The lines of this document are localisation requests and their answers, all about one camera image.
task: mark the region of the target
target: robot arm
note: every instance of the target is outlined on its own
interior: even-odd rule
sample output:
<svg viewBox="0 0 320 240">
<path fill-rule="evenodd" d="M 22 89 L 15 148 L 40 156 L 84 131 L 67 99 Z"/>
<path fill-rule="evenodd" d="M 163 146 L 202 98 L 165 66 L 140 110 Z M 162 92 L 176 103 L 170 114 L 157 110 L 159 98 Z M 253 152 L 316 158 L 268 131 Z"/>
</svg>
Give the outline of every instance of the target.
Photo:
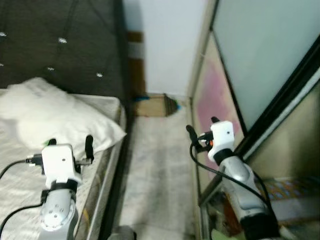
<svg viewBox="0 0 320 240">
<path fill-rule="evenodd" d="M 50 140 L 41 154 L 29 159 L 34 165 L 41 165 L 46 176 L 48 190 L 42 191 L 44 203 L 40 213 L 41 231 L 39 240 L 73 240 L 75 226 L 78 222 L 76 193 L 82 184 L 80 165 L 92 164 L 93 137 L 85 140 L 86 158 L 75 161 L 70 144 L 58 144 Z"/>
<path fill-rule="evenodd" d="M 233 125 L 229 121 L 212 118 L 210 131 L 197 138 L 191 126 L 187 127 L 197 152 L 208 151 L 208 158 L 219 166 L 219 172 L 232 177 L 259 193 L 252 169 L 235 155 Z M 205 142 L 202 147 L 198 140 Z M 279 237 L 278 223 L 268 206 L 256 195 L 236 182 L 222 178 L 223 190 L 241 224 L 247 240 L 263 240 Z"/>
</svg>

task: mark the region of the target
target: white pillow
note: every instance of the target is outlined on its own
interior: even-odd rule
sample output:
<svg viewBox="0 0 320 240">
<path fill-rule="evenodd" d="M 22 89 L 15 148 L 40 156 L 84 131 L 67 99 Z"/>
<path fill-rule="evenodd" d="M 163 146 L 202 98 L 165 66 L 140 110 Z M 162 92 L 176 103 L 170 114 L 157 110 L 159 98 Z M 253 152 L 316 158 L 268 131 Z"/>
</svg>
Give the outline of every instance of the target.
<svg viewBox="0 0 320 240">
<path fill-rule="evenodd" d="M 29 149 L 40 151 L 55 138 L 58 144 L 71 144 L 76 159 L 85 155 L 89 134 L 95 153 L 126 135 L 95 108 L 39 77 L 8 87 L 0 97 L 0 119 L 13 123 L 16 137 Z"/>
</svg>

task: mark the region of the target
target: white mattress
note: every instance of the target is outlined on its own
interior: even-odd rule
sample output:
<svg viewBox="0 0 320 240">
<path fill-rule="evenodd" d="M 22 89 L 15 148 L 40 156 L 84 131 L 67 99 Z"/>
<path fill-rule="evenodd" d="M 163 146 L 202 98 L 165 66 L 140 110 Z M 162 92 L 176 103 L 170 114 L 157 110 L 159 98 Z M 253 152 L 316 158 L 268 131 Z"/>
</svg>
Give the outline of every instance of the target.
<svg viewBox="0 0 320 240">
<path fill-rule="evenodd" d="M 117 98 L 90 95 L 76 95 L 76 97 L 117 121 L 123 128 L 125 127 L 125 113 Z M 76 193 L 76 207 L 79 213 L 79 222 L 75 229 L 77 240 L 98 238 L 120 148 L 121 142 L 104 152 L 97 153 L 93 164 L 82 168 L 83 184 L 78 187 Z M 30 152 L 23 145 L 14 142 L 0 127 L 0 170 L 9 163 L 33 154 L 34 152 Z M 101 165 L 105 166 L 105 173 L 103 178 L 99 179 L 97 171 L 100 171 Z M 97 190 L 94 189 L 97 193 L 93 201 L 90 199 L 92 196 L 89 196 L 94 192 L 92 188 L 97 188 Z M 22 163 L 11 167 L 0 179 L 0 221 L 2 222 L 15 209 L 38 204 L 43 189 L 45 189 L 45 177 L 41 175 L 40 167 L 29 167 Z M 86 209 L 88 204 L 92 205 L 89 206 L 92 208 L 89 213 Z M 12 216 L 5 225 L 1 239 L 36 240 L 40 232 L 40 209 L 27 209 Z"/>
</svg>

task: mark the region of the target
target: tufted headboard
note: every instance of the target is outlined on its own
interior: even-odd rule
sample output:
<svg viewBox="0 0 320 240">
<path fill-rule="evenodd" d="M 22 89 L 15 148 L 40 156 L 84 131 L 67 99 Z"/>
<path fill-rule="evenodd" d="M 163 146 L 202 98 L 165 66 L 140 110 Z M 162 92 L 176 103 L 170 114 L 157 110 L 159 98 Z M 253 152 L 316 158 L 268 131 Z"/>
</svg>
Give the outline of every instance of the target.
<svg viewBox="0 0 320 240">
<path fill-rule="evenodd" d="M 128 109 L 127 59 L 121 0 L 0 0 L 0 88 L 43 77 Z"/>
</svg>

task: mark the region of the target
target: tiled floor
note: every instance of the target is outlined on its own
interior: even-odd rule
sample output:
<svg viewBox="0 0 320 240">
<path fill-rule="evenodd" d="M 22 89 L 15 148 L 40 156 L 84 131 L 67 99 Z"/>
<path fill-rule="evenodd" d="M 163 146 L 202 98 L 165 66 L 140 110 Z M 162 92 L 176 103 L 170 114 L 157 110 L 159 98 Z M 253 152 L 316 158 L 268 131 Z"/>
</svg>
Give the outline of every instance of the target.
<svg viewBox="0 0 320 240">
<path fill-rule="evenodd" d="M 195 239 L 186 124 L 185 108 L 136 119 L 117 225 L 130 226 L 138 240 Z"/>
</svg>

